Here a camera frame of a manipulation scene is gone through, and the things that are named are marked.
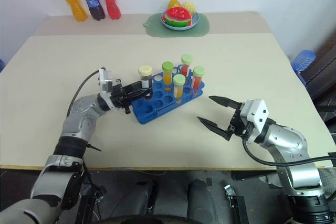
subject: bottle cap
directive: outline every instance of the bottle cap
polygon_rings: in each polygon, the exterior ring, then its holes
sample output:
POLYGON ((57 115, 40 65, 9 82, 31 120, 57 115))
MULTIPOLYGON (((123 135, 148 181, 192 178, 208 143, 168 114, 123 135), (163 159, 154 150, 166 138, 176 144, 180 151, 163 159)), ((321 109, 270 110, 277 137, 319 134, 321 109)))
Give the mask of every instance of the bottle cap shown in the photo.
POLYGON ((141 76, 150 76, 152 74, 152 67, 149 65, 139 66, 138 73, 141 76))
POLYGON ((202 77, 205 74, 205 68, 201 66, 194 67, 193 75, 197 77, 202 77))
POLYGON ((182 74, 176 74, 173 81, 176 86, 182 86, 185 83, 185 77, 182 74))
POLYGON ((171 61, 165 61, 162 63, 162 69, 163 71, 172 71, 174 67, 174 64, 171 61))
POLYGON ((193 62, 193 56, 192 55, 182 55, 181 61, 183 64, 191 64, 193 62))

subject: white table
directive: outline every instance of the white table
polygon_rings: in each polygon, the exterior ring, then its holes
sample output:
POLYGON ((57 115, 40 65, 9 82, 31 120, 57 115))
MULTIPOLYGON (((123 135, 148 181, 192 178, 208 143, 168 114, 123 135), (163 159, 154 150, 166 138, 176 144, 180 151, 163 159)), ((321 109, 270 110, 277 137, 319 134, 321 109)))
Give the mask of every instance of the white table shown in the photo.
MULTIPOLYGON (((142 23, 138 24, 146 17, 125 15, 119 21, 124 27, 111 20, 76 23, 70 17, 54 17, 28 39, 0 74, 2 168, 43 167, 57 144, 74 92, 94 70, 105 66, 126 85, 139 79, 139 65, 150 64, 157 73, 163 61, 178 65, 185 53, 193 55, 193 65, 206 68, 203 95, 146 125, 139 124, 133 113, 107 113, 97 121, 90 142, 102 152, 86 150, 84 159, 89 167, 272 168, 248 157, 240 138, 233 136, 227 142, 198 121, 201 116, 226 129, 234 113, 209 95, 240 102, 263 98, 270 118, 306 137, 311 157, 336 151, 307 91, 258 15, 208 15, 210 33, 196 38, 150 37, 142 23), (130 28, 129 23, 137 25, 130 28), (62 29, 67 35, 60 34, 62 29)), ((79 96, 95 93, 97 79, 92 78, 79 96)), ((249 147, 259 158, 272 161, 257 144, 249 147)), ((331 166, 331 162, 317 165, 331 166)))

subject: green placemat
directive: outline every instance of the green placemat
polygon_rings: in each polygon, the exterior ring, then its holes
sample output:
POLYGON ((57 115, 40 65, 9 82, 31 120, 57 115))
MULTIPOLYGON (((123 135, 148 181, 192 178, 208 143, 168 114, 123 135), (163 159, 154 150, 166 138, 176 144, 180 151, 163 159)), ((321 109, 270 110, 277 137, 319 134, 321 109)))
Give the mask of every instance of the green placemat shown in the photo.
POLYGON ((209 20, 204 14, 199 13, 200 20, 189 30, 175 31, 165 27, 160 21, 160 13, 153 14, 143 23, 146 32, 153 37, 200 37, 209 32, 209 20))

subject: test tube rack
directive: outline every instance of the test tube rack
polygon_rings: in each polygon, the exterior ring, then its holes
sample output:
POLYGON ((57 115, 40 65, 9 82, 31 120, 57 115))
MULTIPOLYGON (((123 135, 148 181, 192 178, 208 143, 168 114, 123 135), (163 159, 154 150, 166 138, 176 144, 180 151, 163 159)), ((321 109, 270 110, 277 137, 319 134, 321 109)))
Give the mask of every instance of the test tube rack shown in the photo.
MULTIPOLYGON (((173 77, 181 72, 181 65, 174 67, 173 77)), ((138 119, 139 123, 146 124, 159 116, 168 113, 189 101, 196 99, 203 94, 204 82, 198 90, 191 87, 193 73, 189 70, 189 75, 186 78, 186 83, 183 87, 183 95, 181 98, 176 99, 173 95, 174 83, 165 85, 163 83, 163 72, 158 73, 152 77, 153 79, 153 98, 146 100, 144 98, 133 101, 133 112, 138 119)))

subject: test tube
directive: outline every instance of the test tube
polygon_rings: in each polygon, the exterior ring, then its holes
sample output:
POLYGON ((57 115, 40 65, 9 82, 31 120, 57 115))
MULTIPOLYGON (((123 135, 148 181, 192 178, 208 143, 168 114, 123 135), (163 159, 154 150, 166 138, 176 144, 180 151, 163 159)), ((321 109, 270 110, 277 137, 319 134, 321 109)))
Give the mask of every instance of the test tube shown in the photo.
POLYGON ((185 83, 185 77, 182 74, 176 74, 174 76, 174 97, 179 99, 183 95, 183 85, 185 83))
POLYGON ((142 65, 138 68, 138 73, 141 77, 141 87, 143 89, 150 89, 150 93, 145 96, 145 99, 149 100, 153 97, 152 67, 142 65))
POLYGON ((193 56, 192 55, 182 55, 181 61, 182 61, 181 74, 188 77, 189 68, 190 68, 191 63, 193 62, 193 56))
POLYGON ((193 89, 199 89, 202 83, 202 77, 205 74, 205 69, 201 66, 194 67, 193 71, 193 81, 191 87, 193 89))
POLYGON ((174 64, 170 61, 165 61, 164 63, 162 63, 163 83, 165 85, 172 84, 173 67, 174 64))

